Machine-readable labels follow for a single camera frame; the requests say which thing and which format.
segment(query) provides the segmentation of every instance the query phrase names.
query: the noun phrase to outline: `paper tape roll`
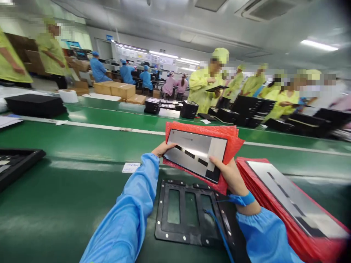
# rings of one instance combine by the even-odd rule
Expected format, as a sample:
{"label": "paper tape roll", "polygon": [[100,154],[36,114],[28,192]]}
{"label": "paper tape roll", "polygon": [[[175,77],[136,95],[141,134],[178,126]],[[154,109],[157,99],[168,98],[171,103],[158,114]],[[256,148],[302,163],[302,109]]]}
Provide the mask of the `paper tape roll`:
{"label": "paper tape roll", "polygon": [[61,99],[64,103],[75,103],[78,102],[77,93],[70,89],[59,89],[58,93],[60,94]]}

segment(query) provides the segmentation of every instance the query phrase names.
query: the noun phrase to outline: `lcd screen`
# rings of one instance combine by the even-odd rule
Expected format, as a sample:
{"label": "lcd screen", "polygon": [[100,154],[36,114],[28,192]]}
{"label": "lcd screen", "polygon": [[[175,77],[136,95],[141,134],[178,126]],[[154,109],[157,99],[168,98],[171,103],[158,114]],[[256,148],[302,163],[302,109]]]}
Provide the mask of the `lcd screen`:
{"label": "lcd screen", "polygon": [[165,159],[218,184],[220,170],[209,157],[223,161],[227,139],[171,129],[167,144],[171,143],[177,146],[167,151]]}

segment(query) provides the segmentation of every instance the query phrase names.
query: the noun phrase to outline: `white paper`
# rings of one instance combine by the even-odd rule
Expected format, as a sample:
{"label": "white paper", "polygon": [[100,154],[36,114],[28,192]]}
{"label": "white paper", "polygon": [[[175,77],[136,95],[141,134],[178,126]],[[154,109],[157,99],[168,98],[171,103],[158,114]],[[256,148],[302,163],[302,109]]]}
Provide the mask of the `white paper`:
{"label": "white paper", "polygon": [[123,166],[122,173],[132,174],[140,167],[140,165],[140,163],[125,163]]}
{"label": "white paper", "polygon": [[201,120],[203,123],[205,123],[205,124],[209,124],[209,123],[211,123],[209,120],[206,120],[206,119],[203,119],[203,120]]}

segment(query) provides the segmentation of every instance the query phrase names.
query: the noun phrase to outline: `black inspection fixture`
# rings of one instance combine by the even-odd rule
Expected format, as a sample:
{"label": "black inspection fixture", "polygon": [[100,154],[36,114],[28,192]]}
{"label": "black inspection fixture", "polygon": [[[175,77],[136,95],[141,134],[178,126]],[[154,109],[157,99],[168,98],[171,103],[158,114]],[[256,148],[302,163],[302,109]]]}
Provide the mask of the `black inspection fixture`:
{"label": "black inspection fixture", "polygon": [[[168,221],[170,191],[179,192],[179,224]],[[187,211],[190,208],[186,207],[186,194],[195,198],[192,212],[195,210],[197,214],[197,223],[189,223]],[[233,203],[224,202],[227,199],[227,196],[205,184],[187,185],[183,181],[162,180],[155,228],[156,239],[223,249],[218,226],[214,221],[211,223],[208,220],[209,215],[205,213],[205,210],[212,210],[225,234],[234,261],[250,262],[245,238],[235,218],[236,207]]]}

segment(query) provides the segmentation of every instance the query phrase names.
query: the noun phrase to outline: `ceiling light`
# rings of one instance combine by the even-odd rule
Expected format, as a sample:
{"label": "ceiling light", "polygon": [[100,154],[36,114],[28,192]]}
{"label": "ceiling light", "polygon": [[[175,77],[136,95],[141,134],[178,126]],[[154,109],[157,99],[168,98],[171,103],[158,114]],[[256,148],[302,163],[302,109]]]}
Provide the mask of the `ceiling light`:
{"label": "ceiling light", "polygon": [[180,59],[200,64],[200,61],[189,60],[189,59],[187,59],[187,58],[180,58]]}
{"label": "ceiling light", "polygon": [[190,62],[190,61],[186,61],[186,60],[177,60],[181,63],[185,63],[185,64],[191,64],[191,65],[198,65],[200,66],[200,63],[196,63],[196,62]]}
{"label": "ceiling light", "polygon": [[156,51],[149,51],[149,52],[150,52],[150,54],[159,55],[161,57],[178,58],[177,56],[174,56],[174,55],[168,55],[168,54],[160,53],[160,52],[156,52]]}
{"label": "ceiling light", "polygon": [[136,48],[136,47],[132,47],[132,46],[127,46],[127,45],[120,44],[120,43],[118,43],[117,45],[147,52],[146,49],[140,49],[140,48]]}
{"label": "ceiling light", "polygon": [[314,42],[314,41],[311,41],[311,40],[306,40],[306,39],[301,41],[301,44],[304,44],[306,46],[315,47],[315,48],[322,49],[322,50],[326,50],[326,51],[336,51],[336,50],[338,50],[337,47],[328,46],[328,45],[325,45],[325,44],[317,43],[317,42]]}
{"label": "ceiling light", "polygon": [[182,68],[182,67],[179,67],[181,69],[186,69],[186,70],[189,70],[189,71],[196,71],[196,69],[189,69],[189,68]]}

